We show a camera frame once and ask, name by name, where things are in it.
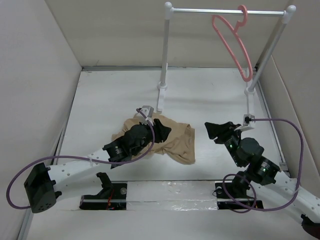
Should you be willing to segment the beige t shirt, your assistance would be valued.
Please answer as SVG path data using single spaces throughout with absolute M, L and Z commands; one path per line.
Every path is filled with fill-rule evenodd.
M 195 129 L 190 124 L 176 122 L 159 113 L 154 113 L 152 119 L 159 119 L 165 127 L 171 128 L 171 132 L 165 142 L 155 143 L 147 156 L 166 154 L 180 164 L 194 164 L 196 162 Z

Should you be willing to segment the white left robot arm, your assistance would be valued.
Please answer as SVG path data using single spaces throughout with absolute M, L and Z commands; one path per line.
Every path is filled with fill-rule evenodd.
M 123 136 L 88 157 L 77 157 L 51 166 L 45 166 L 43 162 L 36 164 L 24 182 L 31 211 L 34 214 L 44 212 L 56 202 L 72 197 L 75 190 L 84 188 L 80 180 L 90 174 L 100 179 L 94 186 L 95 196 L 107 198 L 113 185 L 108 175 L 99 172 L 98 168 L 103 164 L 115 168 L 143 158 L 144 148 L 151 149 L 155 143 L 165 142 L 171 131 L 156 118 L 152 125 L 139 123 L 132 126 Z

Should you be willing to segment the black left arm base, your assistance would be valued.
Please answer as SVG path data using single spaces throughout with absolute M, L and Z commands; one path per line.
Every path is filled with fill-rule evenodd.
M 105 172 L 99 172 L 96 176 L 101 181 L 101 191 L 97 194 L 83 195 L 80 199 L 81 210 L 106 210 L 122 211 L 127 209 L 127 182 L 111 182 Z

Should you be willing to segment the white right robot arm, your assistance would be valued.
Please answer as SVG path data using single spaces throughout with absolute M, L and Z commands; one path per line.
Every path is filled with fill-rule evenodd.
M 290 178 L 280 166 L 263 156 L 264 148 L 241 133 L 253 128 L 255 119 L 246 115 L 243 124 L 229 121 L 224 124 L 206 122 L 208 137 L 224 145 L 237 167 L 244 168 L 232 174 L 231 182 L 223 179 L 216 194 L 229 210 L 242 207 L 249 211 L 274 212 L 287 209 L 309 235 L 320 237 L 320 199 L 301 187 L 303 157 L 299 158 L 298 176 Z

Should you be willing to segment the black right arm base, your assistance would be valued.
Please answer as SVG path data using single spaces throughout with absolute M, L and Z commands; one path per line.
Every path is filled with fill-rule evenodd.
M 239 171 L 237 175 L 233 176 L 233 179 L 226 179 L 224 181 L 225 189 L 227 192 L 235 198 L 237 201 L 246 205 L 248 207 L 253 207 L 255 209 L 263 209 L 264 205 L 261 200 L 256 199 L 254 202 L 254 194 L 251 190 L 251 181 L 244 175 L 244 172 Z M 216 197 L 218 210 L 231 210 L 233 212 L 246 212 L 248 209 L 236 204 L 223 188 L 223 181 L 219 180 L 215 182 L 215 189 L 212 195 Z

